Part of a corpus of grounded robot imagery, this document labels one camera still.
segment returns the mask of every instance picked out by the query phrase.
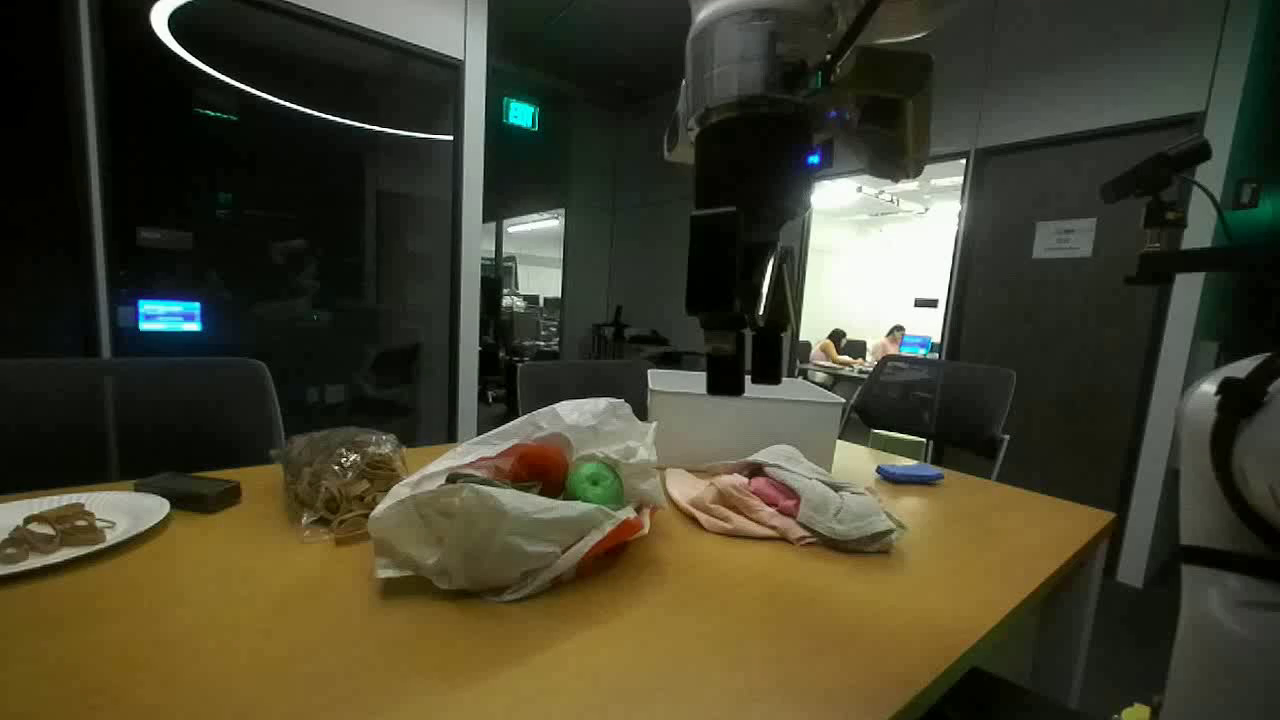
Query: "green apple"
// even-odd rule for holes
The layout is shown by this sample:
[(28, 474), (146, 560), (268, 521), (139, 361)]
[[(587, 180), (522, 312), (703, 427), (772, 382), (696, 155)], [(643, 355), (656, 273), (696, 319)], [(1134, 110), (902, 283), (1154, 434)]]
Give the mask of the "green apple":
[(623, 507), (629, 505), (623, 480), (601, 455), (571, 458), (564, 495), (585, 500), (585, 505), (601, 505), (601, 507)]

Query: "door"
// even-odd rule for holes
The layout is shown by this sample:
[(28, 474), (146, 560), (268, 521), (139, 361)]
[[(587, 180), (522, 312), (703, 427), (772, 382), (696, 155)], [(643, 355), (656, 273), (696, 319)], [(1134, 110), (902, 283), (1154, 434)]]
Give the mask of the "door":
[(1165, 298), (1124, 283), (1146, 199), (1101, 205), (1101, 182), (1190, 131), (975, 155), (954, 339), (960, 361), (1015, 369), (1004, 480), (1124, 507)]

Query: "monitor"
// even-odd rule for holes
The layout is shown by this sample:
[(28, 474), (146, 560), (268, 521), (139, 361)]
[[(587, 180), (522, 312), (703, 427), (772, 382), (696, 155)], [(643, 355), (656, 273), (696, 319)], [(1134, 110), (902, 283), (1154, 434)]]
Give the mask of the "monitor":
[(207, 324), (204, 298), (176, 294), (139, 294), (133, 316), (146, 334), (204, 334)]
[(904, 355), (933, 355), (933, 334), (904, 334)]

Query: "white plastic bag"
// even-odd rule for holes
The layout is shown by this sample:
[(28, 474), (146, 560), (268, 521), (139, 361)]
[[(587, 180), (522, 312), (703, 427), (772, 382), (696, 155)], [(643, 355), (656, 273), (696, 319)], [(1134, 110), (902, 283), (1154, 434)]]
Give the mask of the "white plastic bag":
[[(571, 455), (603, 455), (623, 480), (629, 507), (549, 500), (491, 482), (447, 482), (451, 469), (532, 434), (570, 434)], [(438, 462), (404, 474), (370, 517), (375, 577), (425, 577), (441, 591), (491, 591), (524, 600), (571, 580), (598, 554), (648, 537), (662, 500), (653, 423), (623, 399), (564, 399), (475, 434)]]

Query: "glass wall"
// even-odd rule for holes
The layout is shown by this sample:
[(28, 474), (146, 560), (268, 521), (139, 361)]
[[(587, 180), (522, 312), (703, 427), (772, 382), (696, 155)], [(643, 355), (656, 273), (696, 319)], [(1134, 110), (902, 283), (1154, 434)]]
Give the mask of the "glass wall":
[(72, 2), (5, 2), (0, 355), (91, 355), (91, 244), (81, 205)]
[(447, 440), (459, 68), (261, 0), (182, 9), (168, 47), (147, 9), (100, 2), (116, 352), (261, 355), (288, 433)]

